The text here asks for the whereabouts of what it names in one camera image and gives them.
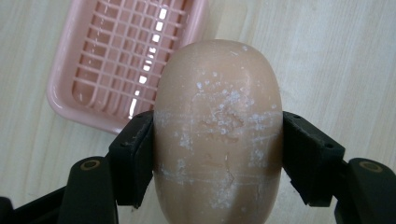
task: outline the metal screw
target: metal screw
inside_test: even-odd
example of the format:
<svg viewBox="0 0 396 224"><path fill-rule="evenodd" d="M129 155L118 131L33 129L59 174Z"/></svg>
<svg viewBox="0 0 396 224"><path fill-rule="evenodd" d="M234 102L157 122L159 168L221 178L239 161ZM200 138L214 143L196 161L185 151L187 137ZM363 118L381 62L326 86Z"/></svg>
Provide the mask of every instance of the metal screw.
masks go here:
<svg viewBox="0 0 396 224"><path fill-rule="evenodd" d="M370 162L370 161L361 161L361 162L359 162L359 165L361 167L363 167L364 169L369 170L374 173L381 173L383 171L379 165L377 165L373 162Z"/></svg>
<svg viewBox="0 0 396 224"><path fill-rule="evenodd" d="M93 170L100 165L100 162L97 160L85 161L81 164L80 168L83 171Z"/></svg>

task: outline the pink soap dish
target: pink soap dish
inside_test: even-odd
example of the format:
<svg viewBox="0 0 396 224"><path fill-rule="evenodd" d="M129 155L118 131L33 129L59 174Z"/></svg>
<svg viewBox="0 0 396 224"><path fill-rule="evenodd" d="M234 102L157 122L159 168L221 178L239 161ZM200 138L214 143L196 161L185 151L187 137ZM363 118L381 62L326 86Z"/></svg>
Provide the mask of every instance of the pink soap dish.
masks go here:
<svg viewBox="0 0 396 224"><path fill-rule="evenodd" d="M74 0L49 76L60 115L119 133L152 109L172 53L201 39L206 0Z"/></svg>

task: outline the beige soap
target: beige soap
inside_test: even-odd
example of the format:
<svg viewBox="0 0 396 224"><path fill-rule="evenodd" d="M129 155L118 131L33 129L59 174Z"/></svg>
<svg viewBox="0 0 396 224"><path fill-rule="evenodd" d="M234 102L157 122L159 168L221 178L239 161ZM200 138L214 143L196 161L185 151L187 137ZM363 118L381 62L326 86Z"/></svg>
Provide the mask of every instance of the beige soap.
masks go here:
<svg viewBox="0 0 396 224"><path fill-rule="evenodd" d="M163 71L154 107L154 177L171 224L262 224L276 199L282 106L254 48L188 45Z"/></svg>

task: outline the table surface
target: table surface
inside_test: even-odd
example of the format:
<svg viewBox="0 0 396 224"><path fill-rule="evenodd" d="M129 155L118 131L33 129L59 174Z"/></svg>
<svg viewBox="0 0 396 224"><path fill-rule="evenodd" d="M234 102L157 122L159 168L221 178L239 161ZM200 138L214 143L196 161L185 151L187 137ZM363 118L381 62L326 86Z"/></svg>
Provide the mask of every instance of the table surface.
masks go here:
<svg viewBox="0 0 396 224"><path fill-rule="evenodd" d="M283 109L346 148L396 170L396 1L211 0L205 39L237 40L273 66ZM0 195L14 207L66 184L70 167L106 155L115 135L55 114L46 85L69 1L0 0ZM335 223L304 206L283 173L267 223ZM166 223L151 182L120 223Z"/></svg>

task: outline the white table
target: white table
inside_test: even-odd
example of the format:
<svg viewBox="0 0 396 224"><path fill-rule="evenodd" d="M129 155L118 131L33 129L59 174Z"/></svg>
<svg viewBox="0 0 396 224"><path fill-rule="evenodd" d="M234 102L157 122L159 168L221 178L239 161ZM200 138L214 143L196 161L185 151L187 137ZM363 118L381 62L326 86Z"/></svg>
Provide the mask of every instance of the white table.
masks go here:
<svg viewBox="0 0 396 224"><path fill-rule="evenodd" d="M70 167L106 155L115 135L64 119L46 85L69 6L0 1L0 195L19 207L66 184ZM283 109L363 157L396 170L396 1L211 0L205 38L238 40L273 66ZM267 223L334 223L304 206L283 174ZM151 182L120 223L166 223Z"/></svg>

